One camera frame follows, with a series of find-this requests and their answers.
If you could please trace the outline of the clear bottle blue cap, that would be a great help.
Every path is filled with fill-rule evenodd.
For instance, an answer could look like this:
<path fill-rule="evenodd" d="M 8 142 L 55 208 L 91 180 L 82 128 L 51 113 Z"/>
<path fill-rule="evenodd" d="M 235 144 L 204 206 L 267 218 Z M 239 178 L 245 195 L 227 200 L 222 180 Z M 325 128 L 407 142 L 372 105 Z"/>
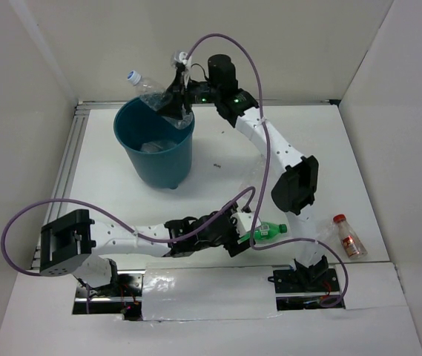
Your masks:
<path fill-rule="evenodd" d="M 135 70 L 127 75 L 127 80 L 135 88 L 136 96 L 175 128 L 183 130 L 193 122 L 194 114 L 187 113 L 183 104 L 160 83 Z"/>

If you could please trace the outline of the green plastic bottle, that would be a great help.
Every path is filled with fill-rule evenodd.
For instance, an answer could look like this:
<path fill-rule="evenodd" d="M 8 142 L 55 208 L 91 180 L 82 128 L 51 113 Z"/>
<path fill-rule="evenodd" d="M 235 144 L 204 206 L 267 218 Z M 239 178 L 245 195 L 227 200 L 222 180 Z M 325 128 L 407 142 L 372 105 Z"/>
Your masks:
<path fill-rule="evenodd" d="M 267 243 L 274 240 L 276 237 L 286 234 L 288 227 L 286 224 L 276 224 L 272 222 L 261 222 L 260 226 L 255 228 L 254 242 Z"/>

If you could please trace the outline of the red cap bottle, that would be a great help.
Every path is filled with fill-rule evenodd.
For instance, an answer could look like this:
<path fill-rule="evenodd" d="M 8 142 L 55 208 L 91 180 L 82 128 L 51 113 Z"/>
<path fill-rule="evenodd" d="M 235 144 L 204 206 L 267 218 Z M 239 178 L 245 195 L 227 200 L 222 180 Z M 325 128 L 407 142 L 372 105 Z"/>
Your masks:
<path fill-rule="evenodd" d="M 367 250 L 355 233 L 354 229 L 348 223 L 344 214 L 338 214 L 333 217 L 333 222 L 337 226 L 340 243 L 349 259 L 365 257 Z"/>

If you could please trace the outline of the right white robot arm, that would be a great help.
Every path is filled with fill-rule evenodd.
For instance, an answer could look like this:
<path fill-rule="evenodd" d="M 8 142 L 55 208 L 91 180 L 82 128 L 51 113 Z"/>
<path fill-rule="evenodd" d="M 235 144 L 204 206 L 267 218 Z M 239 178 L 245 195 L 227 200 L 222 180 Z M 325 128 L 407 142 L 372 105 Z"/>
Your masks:
<path fill-rule="evenodd" d="M 193 105 L 214 105 L 224 120 L 269 159 L 269 166 L 278 177 L 271 190 L 271 198 L 286 214 L 292 238 L 314 243 L 317 231 L 311 207 L 317 190 L 317 159 L 304 156 L 295 149 L 261 114 L 263 106 L 240 88 L 229 56 L 211 56 L 208 75 L 202 82 L 191 79 L 191 57 L 187 53 L 175 54 L 171 64 L 176 74 L 163 95 L 164 103 L 157 113 L 174 127 L 183 129 L 191 124 L 194 117 Z"/>

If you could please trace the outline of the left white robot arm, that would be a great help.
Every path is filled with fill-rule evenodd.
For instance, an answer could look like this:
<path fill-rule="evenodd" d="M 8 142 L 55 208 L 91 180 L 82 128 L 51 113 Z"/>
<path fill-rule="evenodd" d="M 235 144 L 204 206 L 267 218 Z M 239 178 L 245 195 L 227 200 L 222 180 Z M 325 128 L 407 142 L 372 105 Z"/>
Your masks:
<path fill-rule="evenodd" d="M 90 289 L 110 296 L 119 289 L 120 280 L 110 255 L 181 258 L 222 247 L 235 257 L 250 247 L 244 236 L 253 219 L 250 209 L 232 205 L 222 215 L 211 213 L 126 230 L 116 223 L 96 222 L 87 209 L 77 209 L 42 227 L 39 273 L 43 277 L 72 274 Z"/>

